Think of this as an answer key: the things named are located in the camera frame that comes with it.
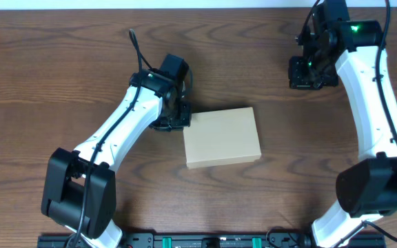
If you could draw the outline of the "cardboard box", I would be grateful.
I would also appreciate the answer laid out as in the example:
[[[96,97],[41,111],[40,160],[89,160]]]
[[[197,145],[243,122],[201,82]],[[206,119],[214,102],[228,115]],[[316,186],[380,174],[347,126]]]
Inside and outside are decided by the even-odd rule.
[[[252,107],[195,113],[183,137],[189,169],[250,163],[261,157]]]

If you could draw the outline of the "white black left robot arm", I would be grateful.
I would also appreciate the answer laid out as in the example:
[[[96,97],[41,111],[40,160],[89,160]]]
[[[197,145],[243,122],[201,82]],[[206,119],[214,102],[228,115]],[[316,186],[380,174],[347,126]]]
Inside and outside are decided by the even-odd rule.
[[[150,69],[130,79],[124,99],[87,140],[48,160],[41,212],[73,233],[64,247],[118,247],[113,221],[116,173],[131,146],[150,127],[162,132],[190,126],[184,80],[188,69]]]

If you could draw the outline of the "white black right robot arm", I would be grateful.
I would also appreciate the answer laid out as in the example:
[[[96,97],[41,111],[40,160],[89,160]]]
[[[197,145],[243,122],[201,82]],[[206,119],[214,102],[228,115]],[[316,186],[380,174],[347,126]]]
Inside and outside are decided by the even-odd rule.
[[[289,86],[318,90],[342,83],[358,136],[358,162],[336,179],[336,201],[311,226],[314,247],[344,247],[362,229],[397,212],[397,102],[379,22],[315,21],[297,38]]]

